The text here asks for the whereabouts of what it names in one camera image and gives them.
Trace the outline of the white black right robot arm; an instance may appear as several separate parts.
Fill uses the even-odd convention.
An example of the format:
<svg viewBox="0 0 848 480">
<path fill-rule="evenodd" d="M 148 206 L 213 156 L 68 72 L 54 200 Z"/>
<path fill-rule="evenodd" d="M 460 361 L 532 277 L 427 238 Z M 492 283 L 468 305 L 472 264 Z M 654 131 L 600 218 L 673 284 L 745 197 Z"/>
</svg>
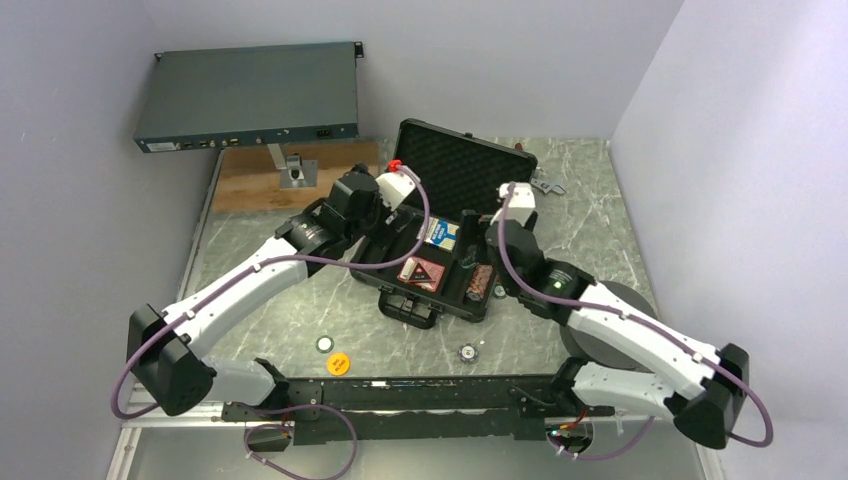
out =
<svg viewBox="0 0 848 480">
<path fill-rule="evenodd" d="M 734 433 L 746 400 L 750 355 L 728 343 L 716 347 L 662 324 L 589 273 L 547 258 L 530 223 L 535 215 L 461 215 L 461 252 L 494 266 L 506 294 L 533 315 L 552 320 L 616 350 L 637 370 L 570 358 L 551 386 L 557 411 L 574 415 L 589 406 L 619 407 L 671 422 L 689 440 L 721 450 Z"/>
</svg>

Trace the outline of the orange round sticker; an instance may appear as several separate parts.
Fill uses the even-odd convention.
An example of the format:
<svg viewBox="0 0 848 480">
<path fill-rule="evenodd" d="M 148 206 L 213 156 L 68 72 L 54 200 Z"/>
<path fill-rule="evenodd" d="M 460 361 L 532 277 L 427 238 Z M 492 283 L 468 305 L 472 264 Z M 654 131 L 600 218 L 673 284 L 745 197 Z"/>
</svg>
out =
<svg viewBox="0 0 848 480">
<path fill-rule="evenodd" d="M 326 361 L 326 369 L 332 376 L 346 375 L 351 368 L 350 357 L 342 352 L 332 353 Z"/>
</svg>

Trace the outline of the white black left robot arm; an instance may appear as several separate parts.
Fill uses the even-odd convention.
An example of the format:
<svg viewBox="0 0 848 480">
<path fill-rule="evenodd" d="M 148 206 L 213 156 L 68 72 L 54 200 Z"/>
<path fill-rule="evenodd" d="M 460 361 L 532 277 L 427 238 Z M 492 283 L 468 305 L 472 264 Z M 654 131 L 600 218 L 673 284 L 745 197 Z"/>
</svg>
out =
<svg viewBox="0 0 848 480">
<path fill-rule="evenodd" d="M 205 400 L 241 403 L 264 420 L 290 404 L 289 382 L 269 361 L 216 360 L 210 351 L 228 331 L 271 298 L 342 258 L 363 236 L 423 186 L 413 170 L 394 162 L 377 177 L 363 165 L 337 179 L 328 196 L 287 219 L 246 260 L 204 289 L 158 310 L 130 317 L 127 364 L 152 396 L 152 408 L 178 416 Z"/>
</svg>

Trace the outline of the red playing card deck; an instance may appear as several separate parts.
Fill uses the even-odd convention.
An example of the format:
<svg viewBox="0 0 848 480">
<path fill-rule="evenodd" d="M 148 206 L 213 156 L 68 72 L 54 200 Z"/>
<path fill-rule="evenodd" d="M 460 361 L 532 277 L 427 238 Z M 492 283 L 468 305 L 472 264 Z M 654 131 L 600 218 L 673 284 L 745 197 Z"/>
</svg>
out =
<svg viewBox="0 0 848 480">
<path fill-rule="evenodd" d="M 436 293 L 445 275 L 446 267 L 439 263 L 412 256 L 405 260 L 397 274 L 397 280 L 416 286 L 424 291 Z"/>
</svg>

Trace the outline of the row of poker chips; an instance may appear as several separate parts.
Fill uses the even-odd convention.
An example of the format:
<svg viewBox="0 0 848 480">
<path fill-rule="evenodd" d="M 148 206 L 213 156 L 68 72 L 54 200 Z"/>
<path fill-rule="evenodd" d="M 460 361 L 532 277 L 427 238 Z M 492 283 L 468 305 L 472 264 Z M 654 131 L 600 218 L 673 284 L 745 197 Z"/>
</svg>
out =
<svg viewBox="0 0 848 480">
<path fill-rule="evenodd" d="M 494 269 L 491 265 L 476 265 L 466 288 L 465 297 L 472 302 L 482 302 L 486 298 L 493 276 Z"/>
</svg>

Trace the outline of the green poker chip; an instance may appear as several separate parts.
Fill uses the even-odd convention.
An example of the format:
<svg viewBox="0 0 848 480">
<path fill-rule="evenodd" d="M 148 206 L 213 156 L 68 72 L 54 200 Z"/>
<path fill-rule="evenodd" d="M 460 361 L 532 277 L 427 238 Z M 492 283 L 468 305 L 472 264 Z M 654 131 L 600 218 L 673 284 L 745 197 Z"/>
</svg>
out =
<svg viewBox="0 0 848 480">
<path fill-rule="evenodd" d="M 334 349 L 334 340 L 330 336 L 321 336 L 316 340 L 315 348 L 318 352 L 326 354 Z"/>
</svg>

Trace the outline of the blue playing card deck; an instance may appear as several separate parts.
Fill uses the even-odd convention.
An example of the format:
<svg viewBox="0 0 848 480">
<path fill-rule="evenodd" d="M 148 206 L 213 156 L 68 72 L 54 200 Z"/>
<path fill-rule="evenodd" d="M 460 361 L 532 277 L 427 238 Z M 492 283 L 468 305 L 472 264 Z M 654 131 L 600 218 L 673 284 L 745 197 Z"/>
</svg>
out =
<svg viewBox="0 0 848 480">
<path fill-rule="evenodd" d="M 459 226 L 445 219 L 431 217 L 425 229 L 424 241 L 435 248 L 452 252 L 455 248 Z"/>
</svg>

